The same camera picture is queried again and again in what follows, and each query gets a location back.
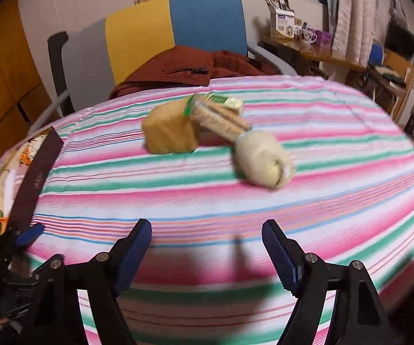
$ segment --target mug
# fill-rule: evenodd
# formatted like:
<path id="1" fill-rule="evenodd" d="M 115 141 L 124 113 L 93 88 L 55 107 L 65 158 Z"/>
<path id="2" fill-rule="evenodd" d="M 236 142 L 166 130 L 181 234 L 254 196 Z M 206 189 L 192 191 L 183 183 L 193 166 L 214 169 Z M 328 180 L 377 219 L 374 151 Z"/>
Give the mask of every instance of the mug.
<path id="1" fill-rule="evenodd" d="M 317 40 L 317 35 L 309 30 L 300 30 L 299 35 L 300 40 L 307 44 L 315 43 Z"/>

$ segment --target cardboard box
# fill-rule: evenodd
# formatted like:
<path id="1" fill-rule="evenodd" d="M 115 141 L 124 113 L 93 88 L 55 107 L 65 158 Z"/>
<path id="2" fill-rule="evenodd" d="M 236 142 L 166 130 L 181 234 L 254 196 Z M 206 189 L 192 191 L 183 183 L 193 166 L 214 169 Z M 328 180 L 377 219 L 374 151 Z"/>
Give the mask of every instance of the cardboard box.
<path id="1" fill-rule="evenodd" d="M 330 33 L 316 30 L 315 34 L 317 35 L 317 40 L 315 41 L 315 45 L 318 45 L 322 48 L 332 47 L 332 35 Z"/>
<path id="2" fill-rule="evenodd" d="M 38 196 L 62 146 L 57 132 L 49 128 L 19 144 L 6 158 L 0 168 L 0 234 L 7 224 L 16 224 L 21 232 L 29 228 Z M 25 152 L 30 163 L 23 161 Z"/>
<path id="3" fill-rule="evenodd" d="M 271 38 L 292 40 L 295 31 L 295 13 L 275 9 L 270 5 L 267 8 L 271 13 Z"/>

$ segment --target blue chair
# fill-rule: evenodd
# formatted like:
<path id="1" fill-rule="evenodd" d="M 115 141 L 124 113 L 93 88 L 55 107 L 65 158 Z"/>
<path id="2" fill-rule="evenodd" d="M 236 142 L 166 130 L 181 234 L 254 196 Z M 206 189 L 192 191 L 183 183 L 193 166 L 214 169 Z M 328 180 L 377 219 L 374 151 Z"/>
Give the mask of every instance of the blue chair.
<path id="1" fill-rule="evenodd" d="M 381 43 L 373 39 L 373 45 L 371 47 L 371 52 L 369 53 L 368 64 L 373 66 L 380 66 L 384 62 L 384 48 Z"/>

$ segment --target cup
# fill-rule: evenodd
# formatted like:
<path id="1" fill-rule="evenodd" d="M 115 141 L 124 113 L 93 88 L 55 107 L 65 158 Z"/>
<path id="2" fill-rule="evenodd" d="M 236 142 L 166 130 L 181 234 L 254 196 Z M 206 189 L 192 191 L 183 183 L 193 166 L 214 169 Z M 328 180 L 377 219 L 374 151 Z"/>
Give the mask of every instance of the cup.
<path id="1" fill-rule="evenodd" d="M 293 35 L 296 40 L 299 40 L 299 32 L 301 30 L 301 26 L 294 25 L 293 26 Z"/>
<path id="2" fill-rule="evenodd" d="M 300 30 L 299 39 L 306 44 L 312 44 L 317 40 L 317 35 L 309 30 Z"/>

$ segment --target desk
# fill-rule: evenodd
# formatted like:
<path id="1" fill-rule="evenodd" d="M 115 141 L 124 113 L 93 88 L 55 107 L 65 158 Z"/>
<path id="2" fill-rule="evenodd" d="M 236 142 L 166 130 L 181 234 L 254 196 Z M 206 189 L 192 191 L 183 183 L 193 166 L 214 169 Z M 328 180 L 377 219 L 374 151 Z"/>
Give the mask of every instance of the desk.
<path id="1" fill-rule="evenodd" d="M 378 94 L 385 89 L 390 94 L 394 96 L 394 106 L 392 107 L 392 110 L 390 111 L 390 117 L 392 120 L 394 119 L 394 111 L 398 104 L 399 98 L 405 98 L 406 97 L 406 87 L 399 87 L 398 85 L 394 84 L 393 82 L 390 82 L 382 77 L 380 73 L 373 70 L 371 67 L 368 66 L 366 70 L 368 76 L 373 79 L 374 85 L 373 85 L 373 102 L 376 102 L 376 87 L 380 86 L 380 91 Z"/>
<path id="2" fill-rule="evenodd" d="M 278 49 L 296 50 L 308 61 L 334 63 L 346 66 L 357 72 L 366 70 L 366 68 L 354 58 L 344 55 L 336 50 L 332 50 L 331 48 L 320 48 L 318 46 L 306 44 L 300 40 L 273 39 L 270 36 L 264 36 L 261 40 Z"/>
<path id="3" fill-rule="evenodd" d="M 281 190 L 237 175 L 231 148 L 148 154 L 143 118 L 163 102 L 216 91 L 245 101 L 244 117 L 274 134 L 297 172 Z M 84 262 L 153 225 L 151 246 L 119 303 L 135 340 L 147 344 L 276 343 L 296 300 L 261 242 L 276 219 L 326 262 L 360 259 L 387 310 L 414 284 L 414 146 L 371 99 L 315 77 L 213 79 L 208 87 L 139 92 L 54 123 L 64 140 L 33 221 L 36 267 L 54 253 Z M 97 344 L 89 303 L 80 308 Z M 326 336 L 329 292 L 316 342 Z"/>

